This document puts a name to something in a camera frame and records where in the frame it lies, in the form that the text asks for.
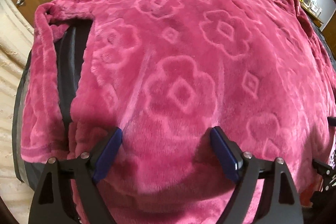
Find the pink fleece flower garment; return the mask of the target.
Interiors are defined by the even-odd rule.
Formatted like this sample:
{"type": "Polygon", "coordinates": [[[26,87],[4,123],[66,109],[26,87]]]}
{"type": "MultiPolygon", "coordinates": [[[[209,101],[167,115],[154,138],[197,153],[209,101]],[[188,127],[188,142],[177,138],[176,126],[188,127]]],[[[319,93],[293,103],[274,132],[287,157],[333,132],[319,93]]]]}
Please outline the pink fleece flower garment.
{"type": "Polygon", "coordinates": [[[99,183],[118,223],[214,223],[232,183],[211,147],[219,126],[255,156],[282,157],[300,200],[335,131],[335,70],[298,0],[138,0],[148,60],[138,125],[99,183]]]}

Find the cream striped curtain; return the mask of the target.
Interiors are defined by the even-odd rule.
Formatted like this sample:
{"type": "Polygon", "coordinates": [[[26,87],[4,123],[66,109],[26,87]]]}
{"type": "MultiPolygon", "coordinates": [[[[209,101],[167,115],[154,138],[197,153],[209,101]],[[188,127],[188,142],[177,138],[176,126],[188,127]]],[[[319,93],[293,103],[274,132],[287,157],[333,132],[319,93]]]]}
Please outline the cream striped curtain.
{"type": "Polygon", "coordinates": [[[15,175],[11,130],[19,81],[33,44],[33,28],[12,0],[1,0],[1,197],[30,203],[33,191],[15,175]]]}

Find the silver door knob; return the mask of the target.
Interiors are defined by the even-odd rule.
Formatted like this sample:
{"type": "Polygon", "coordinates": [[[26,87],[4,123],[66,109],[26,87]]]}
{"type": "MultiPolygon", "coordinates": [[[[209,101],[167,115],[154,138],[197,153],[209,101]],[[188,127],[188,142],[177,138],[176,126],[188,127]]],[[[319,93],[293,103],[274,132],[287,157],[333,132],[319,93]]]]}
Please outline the silver door knob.
{"type": "Polygon", "coordinates": [[[25,1],[26,1],[26,0],[17,0],[16,5],[17,5],[18,7],[21,7],[22,5],[25,4],[25,1]]]}

